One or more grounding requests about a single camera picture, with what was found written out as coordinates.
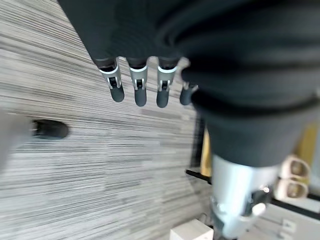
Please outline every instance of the floor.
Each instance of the floor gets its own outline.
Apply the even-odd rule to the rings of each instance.
[[[121,58],[125,99],[116,103],[56,1],[0,0],[0,29],[0,107],[70,126],[66,139],[32,139],[11,154],[1,240],[165,240],[207,211],[210,186],[184,173],[196,113],[179,103],[179,73],[158,108],[149,59],[138,107]]]

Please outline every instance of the person's foot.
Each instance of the person's foot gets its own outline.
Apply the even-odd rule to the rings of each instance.
[[[69,128],[61,121],[35,119],[34,136],[42,139],[63,139],[68,135]]]

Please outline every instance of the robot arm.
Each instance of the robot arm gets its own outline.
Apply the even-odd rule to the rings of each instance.
[[[138,106],[146,59],[159,56],[157,105],[168,103],[180,57],[180,101],[206,120],[214,152],[212,216],[236,238],[264,212],[278,166],[319,112],[320,2],[312,0],[58,0],[112,98],[126,57]]]

